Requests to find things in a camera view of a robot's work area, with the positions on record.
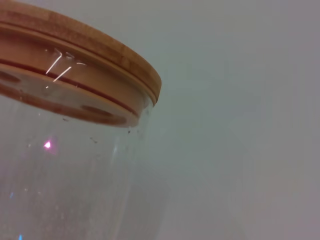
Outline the round wooden jar lid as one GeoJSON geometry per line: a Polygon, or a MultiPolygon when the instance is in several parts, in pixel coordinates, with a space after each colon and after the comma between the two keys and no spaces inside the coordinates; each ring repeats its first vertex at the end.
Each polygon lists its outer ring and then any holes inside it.
{"type": "Polygon", "coordinates": [[[134,50],[63,14],[0,0],[0,95],[102,125],[134,127],[162,81],[134,50]]]}

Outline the clear glass water dispenser jar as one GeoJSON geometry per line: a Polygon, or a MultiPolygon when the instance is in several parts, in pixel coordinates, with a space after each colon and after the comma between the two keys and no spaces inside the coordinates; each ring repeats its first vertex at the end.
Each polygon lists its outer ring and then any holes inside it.
{"type": "Polygon", "coordinates": [[[0,97],[0,240],[115,240],[151,111],[115,127],[0,97]]]}

